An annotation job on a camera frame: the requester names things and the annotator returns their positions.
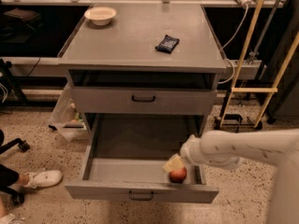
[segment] black handle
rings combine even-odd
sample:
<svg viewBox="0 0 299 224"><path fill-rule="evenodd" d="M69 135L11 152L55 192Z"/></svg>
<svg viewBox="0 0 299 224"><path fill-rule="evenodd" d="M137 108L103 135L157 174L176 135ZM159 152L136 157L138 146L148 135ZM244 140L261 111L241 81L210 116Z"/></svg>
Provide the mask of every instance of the black handle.
<svg viewBox="0 0 299 224"><path fill-rule="evenodd" d="M142 103L151 103L156 100L156 96L152 96L150 98L136 98L134 95L132 95L132 101L134 102L142 102Z"/></svg>
<svg viewBox="0 0 299 224"><path fill-rule="evenodd" d="M150 196L148 198L137 198L137 197L133 197L133 193L131 190L129 192L129 198L133 201L150 201L153 199L153 191L151 191L149 195Z"/></svg>

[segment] bowl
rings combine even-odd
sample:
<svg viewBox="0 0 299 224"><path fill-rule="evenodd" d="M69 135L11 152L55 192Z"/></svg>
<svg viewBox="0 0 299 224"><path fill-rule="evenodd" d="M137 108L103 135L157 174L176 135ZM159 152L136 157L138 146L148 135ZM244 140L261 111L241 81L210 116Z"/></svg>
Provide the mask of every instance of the bowl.
<svg viewBox="0 0 299 224"><path fill-rule="evenodd" d="M84 13L85 18L97 26L104 26L111 23L115 15L116 10L112 7L93 7Z"/></svg>

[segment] gray tabletop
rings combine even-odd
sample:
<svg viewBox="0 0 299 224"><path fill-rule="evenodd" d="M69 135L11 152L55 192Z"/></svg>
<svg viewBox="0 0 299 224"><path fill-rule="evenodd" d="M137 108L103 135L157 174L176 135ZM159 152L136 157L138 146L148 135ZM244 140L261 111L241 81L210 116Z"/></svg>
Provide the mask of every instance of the gray tabletop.
<svg viewBox="0 0 299 224"><path fill-rule="evenodd" d="M135 70L222 73L225 69L203 9L198 4L109 3L116 17L107 26L85 20L60 65ZM155 47L171 35L171 54Z"/></svg>

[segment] speckled floor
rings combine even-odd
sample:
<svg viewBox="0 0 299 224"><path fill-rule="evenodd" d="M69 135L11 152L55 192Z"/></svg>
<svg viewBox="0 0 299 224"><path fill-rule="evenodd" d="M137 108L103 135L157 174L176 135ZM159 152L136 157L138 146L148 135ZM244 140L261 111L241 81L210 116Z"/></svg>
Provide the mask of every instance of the speckled floor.
<svg viewBox="0 0 299 224"><path fill-rule="evenodd" d="M212 129L213 117L219 115L220 109L220 106L214 106L206 131ZM257 105L250 105L243 106L238 112L254 120L258 110ZM53 188L24 190L25 203L21 206L11 206L8 195L1 194L9 211L26 217L27 223L265 223L275 169L253 161L247 161L236 171L205 166L207 184L220 190L212 204L72 199L64 184L78 176L87 143L65 141L59 133L48 127L50 114L49 110L13 109L0 115L0 127L6 135L6 141L20 137L31 146L25 153L21 153L17 147L12 148L0 156L1 163L19 172L45 167L60 169L64 173L63 181ZM274 125L264 122L263 129L281 127L298 128L299 121L280 121Z"/></svg>

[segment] white sneaker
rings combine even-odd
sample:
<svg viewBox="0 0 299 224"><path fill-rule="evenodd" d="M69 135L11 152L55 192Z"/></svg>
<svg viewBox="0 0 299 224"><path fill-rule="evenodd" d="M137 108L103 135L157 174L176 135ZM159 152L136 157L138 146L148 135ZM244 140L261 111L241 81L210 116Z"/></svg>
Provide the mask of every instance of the white sneaker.
<svg viewBox="0 0 299 224"><path fill-rule="evenodd" d="M46 171L46 169L38 170L36 173L26 173L26 175L29 175L29 182L23 187L33 189L37 187L47 188L54 186L63 178L62 172L58 170Z"/></svg>
<svg viewBox="0 0 299 224"><path fill-rule="evenodd" d="M23 224L25 223L25 218L19 218L13 214L8 214L0 218L0 224Z"/></svg>

